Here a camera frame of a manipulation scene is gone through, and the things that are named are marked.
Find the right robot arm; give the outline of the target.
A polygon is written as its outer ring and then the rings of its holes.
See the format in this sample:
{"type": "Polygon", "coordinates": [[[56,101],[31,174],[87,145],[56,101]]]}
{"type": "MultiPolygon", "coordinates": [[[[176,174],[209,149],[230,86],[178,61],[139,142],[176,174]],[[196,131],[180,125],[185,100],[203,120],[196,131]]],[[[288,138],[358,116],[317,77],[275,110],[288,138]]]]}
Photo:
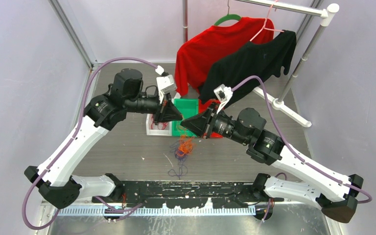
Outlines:
{"type": "Polygon", "coordinates": [[[334,172],[287,145],[280,136],[265,130],[266,119],[253,108],[243,109],[233,119],[219,112],[218,106],[213,102],[204,112],[181,121],[181,126],[204,139],[211,133],[231,139],[246,146],[246,154],[256,162],[301,179],[298,183],[259,173],[251,186],[255,199],[291,199],[313,206],[337,222],[350,222],[359,203],[356,188],[362,187],[362,177],[334,172]]]}

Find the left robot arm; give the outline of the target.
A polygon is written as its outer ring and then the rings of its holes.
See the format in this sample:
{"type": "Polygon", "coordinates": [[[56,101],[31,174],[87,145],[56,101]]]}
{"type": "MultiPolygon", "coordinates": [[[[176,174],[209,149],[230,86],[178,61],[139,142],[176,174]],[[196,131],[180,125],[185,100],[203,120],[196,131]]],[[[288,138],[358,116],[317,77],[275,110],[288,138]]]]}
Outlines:
{"type": "Polygon", "coordinates": [[[176,90],[173,76],[161,69],[157,72],[153,94],[147,93],[139,70],[118,72],[107,92],[93,97],[86,105],[82,119],[62,145],[45,162],[25,170],[27,179],[36,184],[46,201],[64,209],[81,198],[100,197],[106,202],[123,198],[124,184],[114,174],[81,177],[73,171],[128,113],[151,114],[156,124],[182,120],[182,114],[172,103],[171,92],[176,90]]]}

